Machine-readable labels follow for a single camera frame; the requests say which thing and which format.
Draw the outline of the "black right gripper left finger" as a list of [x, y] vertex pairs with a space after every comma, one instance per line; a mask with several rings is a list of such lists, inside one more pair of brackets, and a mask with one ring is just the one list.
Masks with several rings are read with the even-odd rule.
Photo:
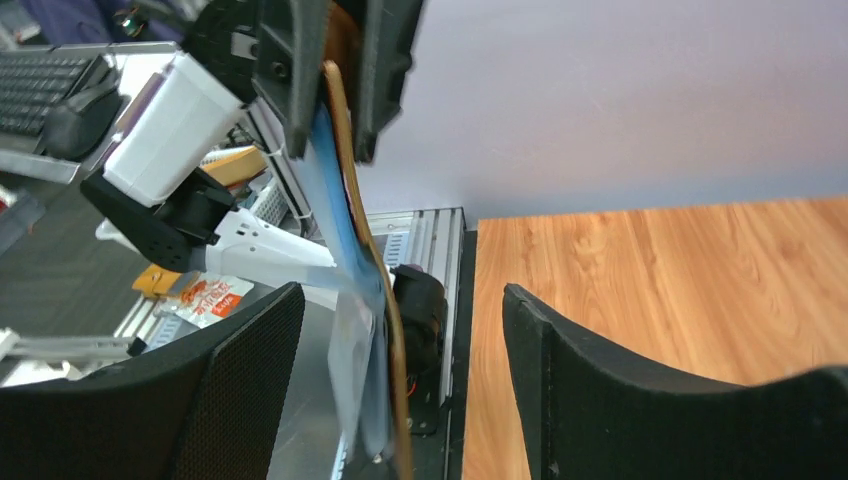
[[305, 313], [289, 283], [79, 379], [1, 392], [5, 479], [263, 479]]

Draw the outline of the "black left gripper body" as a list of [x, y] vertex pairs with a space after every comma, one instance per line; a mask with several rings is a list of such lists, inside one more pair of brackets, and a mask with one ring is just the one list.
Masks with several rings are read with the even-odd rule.
[[256, 0], [209, 1], [180, 42], [183, 52], [243, 103], [252, 103], [257, 96], [252, 75], [259, 6]]

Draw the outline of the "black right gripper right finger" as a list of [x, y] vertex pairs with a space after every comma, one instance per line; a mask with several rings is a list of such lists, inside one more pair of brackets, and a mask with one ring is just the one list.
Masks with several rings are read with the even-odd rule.
[[535, 479], [843, 479], [847, 370], [757, 386], [646, 358], [520, 285], [502, 319]]

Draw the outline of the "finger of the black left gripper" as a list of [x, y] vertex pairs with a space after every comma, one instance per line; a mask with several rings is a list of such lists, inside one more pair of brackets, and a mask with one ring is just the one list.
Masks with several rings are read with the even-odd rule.
[[354, 152], [358, 163], [371, 163], [382, 131], [400, 114], [403, 88], [413, 67], [412, 46], [422, 0], [365, 3], [362, 49], [355, 106]]
[[266, 0], [258, 10], [254, 87], [282, 125], [291, 158], [304, 156], [315, 113], [328, 0]]

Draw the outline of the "brown leather card holder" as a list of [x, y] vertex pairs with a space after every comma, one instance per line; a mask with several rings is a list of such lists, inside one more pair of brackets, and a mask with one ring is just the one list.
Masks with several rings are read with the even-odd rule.
[[310, 124], [300, 155], [307, 199], [335, 267], [321, 284], [338, 292], [328, 364], [343, 438], [394, 462], [413, 478], [406, 358], [399, 307], [380, 259], [354, 164], [345, 79], [358, 28], [332, 1], [304, 1], [297, 51], [307, 80], [300, 94]]

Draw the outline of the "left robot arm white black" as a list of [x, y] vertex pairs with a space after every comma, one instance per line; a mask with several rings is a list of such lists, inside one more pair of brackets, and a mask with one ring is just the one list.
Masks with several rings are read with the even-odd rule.
[[[419, 1], [212, 1], [184, 30], [182, 49], [239, 98], [264, 99], [281, 121], [285, 152], [306, 148], [308, 108], [325, 100], [344, 170], [373, 162], [379, 134], [401, 110]], [[96, 172], [84, 196], [151, 262], [186, 272], [219, 241], [215, 182], [196, 165], [176, 197], [146, 207]]]

